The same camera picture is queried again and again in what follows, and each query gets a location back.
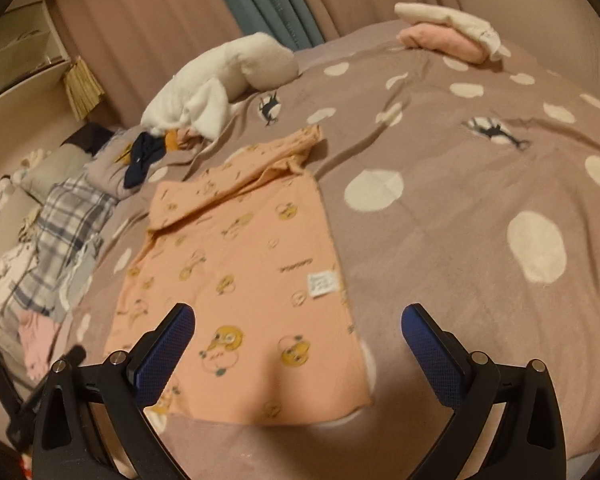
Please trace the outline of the small pink garment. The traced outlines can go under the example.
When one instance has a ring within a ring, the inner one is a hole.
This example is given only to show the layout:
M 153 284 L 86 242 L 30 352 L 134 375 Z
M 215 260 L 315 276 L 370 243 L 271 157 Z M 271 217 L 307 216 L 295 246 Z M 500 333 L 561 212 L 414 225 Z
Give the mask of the small pink garment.
M 60 325 L 48 316 L 31 310 L 20 313 L 18 335 L 24 367 L 32 382 L 39 382 L 48 372 L 59 329 Z

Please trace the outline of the white fluffy garment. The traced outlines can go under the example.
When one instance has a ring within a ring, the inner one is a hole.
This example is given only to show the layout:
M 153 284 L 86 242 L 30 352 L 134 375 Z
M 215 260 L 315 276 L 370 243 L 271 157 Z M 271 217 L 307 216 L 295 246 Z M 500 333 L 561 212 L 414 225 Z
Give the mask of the white fluffy garment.
M 145 108 L 140 124 L 154 136 L 189 130 L 215 141 L 245 93 L 275 90 L 299 75 L 294 52 L 264 32 L 210 49 L 184 65 Z

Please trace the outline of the plaid grey white garment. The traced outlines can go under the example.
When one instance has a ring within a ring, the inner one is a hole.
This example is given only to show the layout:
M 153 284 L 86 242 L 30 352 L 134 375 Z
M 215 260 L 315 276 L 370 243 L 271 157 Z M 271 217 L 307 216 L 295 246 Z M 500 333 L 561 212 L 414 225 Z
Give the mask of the plaid grey white garment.
M 62 322 L 69 308 L 59 299 L 60 283 L 83 246 L 99 236 L 116 205 L 114 196 L 96 190 L 84 176 L 54 185 L 33 235 L 3 257 L 14 270 L 0 266 L 0 315 L 7 308 L 23 309 Z

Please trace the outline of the navy blue garment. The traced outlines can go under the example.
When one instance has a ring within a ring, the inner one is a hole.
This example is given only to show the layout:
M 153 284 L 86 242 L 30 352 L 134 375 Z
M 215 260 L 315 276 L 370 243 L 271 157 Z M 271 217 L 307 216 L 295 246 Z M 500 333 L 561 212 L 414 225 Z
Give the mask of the navy blue garment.
M 125 171 L 123 187 L 126 190 L 143 184 L 150 166 L 166 154 L 166 141 L 161 136 L 141 132 L 131 145 L 130 163 Z

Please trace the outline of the white shelf unit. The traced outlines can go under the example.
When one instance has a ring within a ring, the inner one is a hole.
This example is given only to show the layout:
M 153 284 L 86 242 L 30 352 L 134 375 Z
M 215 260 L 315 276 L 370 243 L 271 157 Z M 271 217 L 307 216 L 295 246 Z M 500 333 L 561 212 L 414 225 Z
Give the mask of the white shelf unit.
M 0 96 L 31 77 L 70 63 L 45 2 L 7 11 L 0 18 Z

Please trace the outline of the straw woven item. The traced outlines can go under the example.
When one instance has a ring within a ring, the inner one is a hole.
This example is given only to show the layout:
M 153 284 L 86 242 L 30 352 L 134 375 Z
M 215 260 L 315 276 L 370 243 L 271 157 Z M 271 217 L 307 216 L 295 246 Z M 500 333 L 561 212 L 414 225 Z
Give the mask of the straw woven item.
M 76 120 L 84 120 L 106 92 L 83 58 L 79 56 L 62 76 L 66 96 Z

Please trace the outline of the orange garment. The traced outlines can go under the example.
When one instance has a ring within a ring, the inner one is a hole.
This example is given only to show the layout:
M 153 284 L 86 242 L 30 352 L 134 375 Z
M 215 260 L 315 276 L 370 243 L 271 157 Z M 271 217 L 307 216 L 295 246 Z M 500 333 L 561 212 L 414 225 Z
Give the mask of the orange garment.
M 186 139 L 178 130 L 168 130 L 164 135 L 164 145 L 167 152 L 181 151 L 186 149 Z

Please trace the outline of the folded cream garment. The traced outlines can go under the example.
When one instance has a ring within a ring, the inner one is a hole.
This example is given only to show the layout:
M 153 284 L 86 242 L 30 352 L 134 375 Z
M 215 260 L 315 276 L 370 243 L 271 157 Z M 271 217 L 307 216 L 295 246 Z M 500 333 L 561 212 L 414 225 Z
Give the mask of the folded cream garment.
M 408 26 L 430 23 L 449 26 L 458 30 L 485 47 L 489 53 L 488 59 L 490 61 L 497 61 L 503 55 L 503 44 L 500 35 L 490 22 L 478 18 L 478 16 L 446 6 L 406 2 L 396 3 L 394 12 Z

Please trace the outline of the peach cartoon print shirt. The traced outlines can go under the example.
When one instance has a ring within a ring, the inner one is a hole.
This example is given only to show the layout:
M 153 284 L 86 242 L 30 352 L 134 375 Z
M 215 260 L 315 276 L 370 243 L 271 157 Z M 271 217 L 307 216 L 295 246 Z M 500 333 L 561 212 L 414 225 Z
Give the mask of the peach cartoon print shirt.
M 157 186 L 106 343 L 129 349 L 174 304 L 193 309 L 193 339 L 152 412 L 313 425 L 370 404 L 321 192 L 304 166 L 322 137 L 309 126 Z

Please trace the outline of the brown polka dot blanket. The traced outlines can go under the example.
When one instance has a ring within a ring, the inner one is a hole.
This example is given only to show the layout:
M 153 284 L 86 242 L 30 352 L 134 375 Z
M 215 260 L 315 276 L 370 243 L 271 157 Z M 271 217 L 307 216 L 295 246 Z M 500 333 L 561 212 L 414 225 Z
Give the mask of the brown polka dot blanket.
M 170 417 L 164 440 L 195 479 L 402 479 L 449 413 L 399 330 L 422 304 L 468 348 L 543 360 L 569 457 L 600 452 L 600 102 L 521 48 L 463 67 L 402 50 L 393 24 L 306 51 L 267 125 L 244 110 L 196 172 L 324 122 L 318 173 L 374 404 L 321 429 Z

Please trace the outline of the teal curtain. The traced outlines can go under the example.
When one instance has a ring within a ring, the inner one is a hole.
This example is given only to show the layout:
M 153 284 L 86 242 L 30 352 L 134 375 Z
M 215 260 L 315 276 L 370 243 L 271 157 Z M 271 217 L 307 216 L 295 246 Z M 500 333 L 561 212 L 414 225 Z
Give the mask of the teal curtain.
M 325 42 L 306 0 L 224 1 L 245 35 L 265 32 L 293 51 Z

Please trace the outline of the pink curtain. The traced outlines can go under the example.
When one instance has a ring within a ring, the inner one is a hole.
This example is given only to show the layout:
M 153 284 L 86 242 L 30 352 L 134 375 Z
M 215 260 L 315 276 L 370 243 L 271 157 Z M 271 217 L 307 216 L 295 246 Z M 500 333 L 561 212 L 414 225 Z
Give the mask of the pink curtain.
M 399 1 L 306 0 L 325 42 L 391 21 Z M 119 122 L 138 123 L 157 91 L 186 62 L 245 35 L 224 0 L 50 0 L 50 16 L 69 52 L 91 67 Z

